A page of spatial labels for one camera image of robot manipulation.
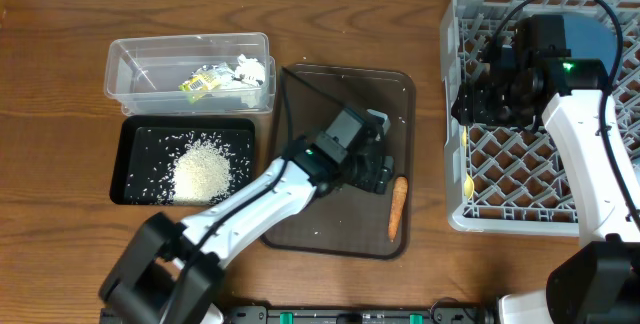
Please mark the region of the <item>orange carrot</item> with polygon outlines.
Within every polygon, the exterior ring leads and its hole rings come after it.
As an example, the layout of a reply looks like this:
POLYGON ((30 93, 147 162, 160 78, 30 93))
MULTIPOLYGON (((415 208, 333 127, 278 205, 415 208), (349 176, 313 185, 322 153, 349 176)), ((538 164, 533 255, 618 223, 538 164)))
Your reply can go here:
POLYGON ((397 177, 394 182, 392 192, 392 201, 387 230, 387 235, 391 242, 393 242, 397 236, 408 191, 408 179, 404 176, 397 177))

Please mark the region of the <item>dark brown serving tray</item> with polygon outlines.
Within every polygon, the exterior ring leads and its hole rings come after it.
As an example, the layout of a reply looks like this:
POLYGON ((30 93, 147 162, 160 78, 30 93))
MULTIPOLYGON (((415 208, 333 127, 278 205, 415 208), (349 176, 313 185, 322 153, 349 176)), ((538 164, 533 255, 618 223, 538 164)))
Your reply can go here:
MULTIPOLYGON (((341 106, 373 109, 386 114, 390 129, 384 149, 394 160, 393 175, 413 174, 416 88, 401 72, 293 64, 286 75, 290 105, 277 104, 269 156, 277 157, 289 137, 313 138, 327 128, 341 106)), ((310 203, 262 235, 271 248, 370 259, 393 259, 405 249, 409 214, 401 212, 394 238, 388 235, 392 184, 382 194, 344 185, 310 203)))

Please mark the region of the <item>yellow plastic spoon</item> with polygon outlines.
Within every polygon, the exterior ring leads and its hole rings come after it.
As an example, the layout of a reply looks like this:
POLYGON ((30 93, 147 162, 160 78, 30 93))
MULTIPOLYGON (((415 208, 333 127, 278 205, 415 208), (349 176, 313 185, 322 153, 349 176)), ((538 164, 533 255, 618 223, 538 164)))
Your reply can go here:
MULTIPOLYGON (((461 135, 461 144, 464 150, 468 148, 468 128, 467 127, 463 128, 463 132, 461 135)), ((471 177, 470 174, 466 174, 466 178, 464 181, 464 195, 468 200, 471 200, 473 198, 474 190, 475 190, 475 184, 474 184, 473 178, 471 177)))

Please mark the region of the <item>blue plate bowl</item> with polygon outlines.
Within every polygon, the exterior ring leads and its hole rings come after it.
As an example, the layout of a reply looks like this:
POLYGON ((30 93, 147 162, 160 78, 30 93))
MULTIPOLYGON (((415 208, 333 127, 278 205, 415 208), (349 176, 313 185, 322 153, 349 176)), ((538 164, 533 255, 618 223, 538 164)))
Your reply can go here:
POLYGON ((566 48, 575 59, 599 59, 606 72, 613 67, 617 50, 616 36, 597 19, 563 14, 566 48))

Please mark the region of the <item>yellow green snack wrapper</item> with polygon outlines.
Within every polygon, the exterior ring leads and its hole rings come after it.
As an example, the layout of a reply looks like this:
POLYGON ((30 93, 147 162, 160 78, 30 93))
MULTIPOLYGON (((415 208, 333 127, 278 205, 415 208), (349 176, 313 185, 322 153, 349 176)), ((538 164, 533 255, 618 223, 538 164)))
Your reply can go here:
POLYGON ((191 73, 188 79, 178 86, 180 91, 189 92, 191 103, 201 99, 208 92, 220 89, 234 79, 234 71, 226 64, 203 65, 191 73))

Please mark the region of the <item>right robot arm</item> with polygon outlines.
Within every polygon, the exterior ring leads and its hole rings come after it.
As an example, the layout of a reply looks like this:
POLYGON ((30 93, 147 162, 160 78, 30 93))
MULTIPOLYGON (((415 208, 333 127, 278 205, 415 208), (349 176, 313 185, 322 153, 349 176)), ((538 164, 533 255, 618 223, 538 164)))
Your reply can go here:
POLYGON ((616 98, 631 0, 452 0, 440 27, 446 203, 459 231, 577 234, 498 323, 635 323, 639 183, 616 98))

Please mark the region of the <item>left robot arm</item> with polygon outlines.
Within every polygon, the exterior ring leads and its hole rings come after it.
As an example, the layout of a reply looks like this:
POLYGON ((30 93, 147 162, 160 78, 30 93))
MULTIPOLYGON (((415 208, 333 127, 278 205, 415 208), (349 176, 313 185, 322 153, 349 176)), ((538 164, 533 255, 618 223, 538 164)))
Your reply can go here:
POLYGON ((214 301, 225 269, 282 220, 347 184, 382 194, 393 159, 384 153, 388 114, 343 104, 312 140, 287 138, 253 182, 179 222, 157 213, 136 231, 98 296, 126 323, 221 323, 214 301))

